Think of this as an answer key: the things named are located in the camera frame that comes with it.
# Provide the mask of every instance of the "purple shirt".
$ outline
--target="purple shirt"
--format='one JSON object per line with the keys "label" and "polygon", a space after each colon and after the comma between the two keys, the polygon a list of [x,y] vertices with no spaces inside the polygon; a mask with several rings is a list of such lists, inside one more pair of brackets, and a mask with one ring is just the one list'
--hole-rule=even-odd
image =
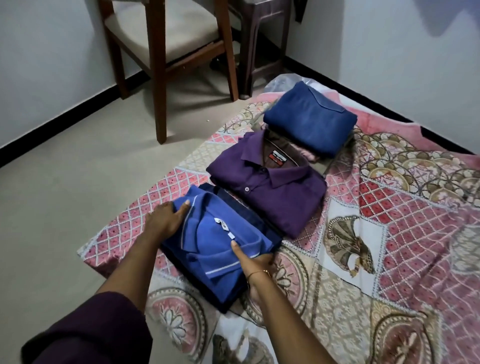
{"label": "purple shirt", "polygon": [[325,179],[271,130],[246,133],[206,170],[292,238],[300,235],[326,191]]}
{"label": "purple shirt", "polygon": [[152,337],[125,296],[99,293],[22,347],[22,363],[147,364]]}

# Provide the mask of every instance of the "bracelet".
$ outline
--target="bracelet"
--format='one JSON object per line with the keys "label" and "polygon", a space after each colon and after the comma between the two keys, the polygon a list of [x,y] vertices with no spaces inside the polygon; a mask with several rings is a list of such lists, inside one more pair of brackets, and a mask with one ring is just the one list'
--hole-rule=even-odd
{"label": "bracelet", "polygon": [[266,274],[268,274],[268,276],[271,278],[272,276],[270,275],[270,273],[268,272],[268,270],[264,269],[264,270],[257,270],[256,272],[253,272],[253,273],[250,273],[247,277],[247,285],[248,285],[248,288],[250,289],[250,283],[248,282],[248,280],[250,279],[250,277],[255,274],[255,273],[260,273],[260,272],[265,272]]}

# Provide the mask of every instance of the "patchwork blanket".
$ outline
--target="patchwork blanket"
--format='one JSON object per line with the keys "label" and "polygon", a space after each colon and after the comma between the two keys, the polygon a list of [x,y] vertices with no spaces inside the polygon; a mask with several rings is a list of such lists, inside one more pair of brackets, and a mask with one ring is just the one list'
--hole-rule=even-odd
{"label": "patchwork blanket", "polygon": [[[193,184],[280,94],[262,94],[78,250],[108,276],[146,213]],[[328,97],[340,102],[336,92]],[[480,157],[347,106],[354,140],[330,167],[324,204],[284,240],[274,279],[339,363],[480,362]],[[147,312],[196,363],[277,363],[245,293],[222,315],[158,252]]]}

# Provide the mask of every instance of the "white wall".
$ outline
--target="white wall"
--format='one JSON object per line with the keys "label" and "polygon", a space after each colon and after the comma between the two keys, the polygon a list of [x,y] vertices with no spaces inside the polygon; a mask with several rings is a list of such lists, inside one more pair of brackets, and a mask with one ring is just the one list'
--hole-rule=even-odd
{"label": "white wall", "polygon": [[480,153],[478,0],[309,0],[287,55]]}
{"label": "white wall", "polygon": [[0,1],[0,146],[114,84],[95,0]]}

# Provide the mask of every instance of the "stack of folded clothes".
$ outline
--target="stack of folded clothes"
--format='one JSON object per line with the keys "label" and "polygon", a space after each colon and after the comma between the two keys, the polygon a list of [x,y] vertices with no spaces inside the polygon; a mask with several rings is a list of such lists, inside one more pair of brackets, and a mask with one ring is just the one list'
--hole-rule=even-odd
{"label": "stack of folded clothes", "polygon": [[297,238],[321,205],[325,179],[289,140],[332,158],[357,116],[299,82],[265,112],[264,121],[268,129],[246,133],[207,167],[217,186],[193,186],[174,201],[178,208],[190,199],[192,207],[183,227],[162,245],[167,258],[221,312],[247,287],[231,240],[250,257],[273,252],[283,235]]}

